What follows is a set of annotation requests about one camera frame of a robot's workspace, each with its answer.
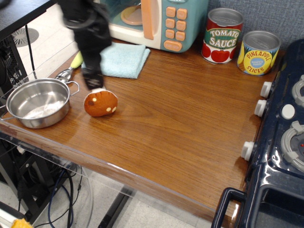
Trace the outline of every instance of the yellow label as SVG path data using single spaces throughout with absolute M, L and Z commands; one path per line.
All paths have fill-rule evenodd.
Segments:
M 265 74 L 269 71 L 272 61 L 271 53 L 267 51 L 251 50 L 244 56 L 245 70 L 252 75 Z

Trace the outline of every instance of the gray fabric wall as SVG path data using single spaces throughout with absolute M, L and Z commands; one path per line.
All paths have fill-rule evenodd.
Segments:
M 304 38 L 304 0 L 209 0 L 209 9 L 231 8 L 243 14 L 245 21 L 240 40 L 253 30 L 274 32 L 286 50 L 295 40 Z

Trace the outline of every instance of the microwave door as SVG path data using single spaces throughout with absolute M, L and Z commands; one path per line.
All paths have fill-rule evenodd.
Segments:
M 111 36 L 160 49 L 162 0 L 101 0 L 110 15 Z

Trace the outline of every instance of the pineapple slices can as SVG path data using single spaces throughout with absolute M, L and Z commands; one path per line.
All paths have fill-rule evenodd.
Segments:
M 281 46 L 278 35 L 267 31 L 251 31 L 244 35 L 238 55 L 238 68 L 250 75 L 265 75 L 275 64 Z

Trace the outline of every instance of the can lid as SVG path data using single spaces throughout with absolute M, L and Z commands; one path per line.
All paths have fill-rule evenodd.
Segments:
M 244 22 L 243 15 L 229 8 L 216 8 L 208 13 L 208 18 L 221 27 L 236 26 Z
M 243 42 L 258 50 L 275 50 L 280 48 L 281 39 L 278 35 L 267 31 L 251 31 L 244 35 Z

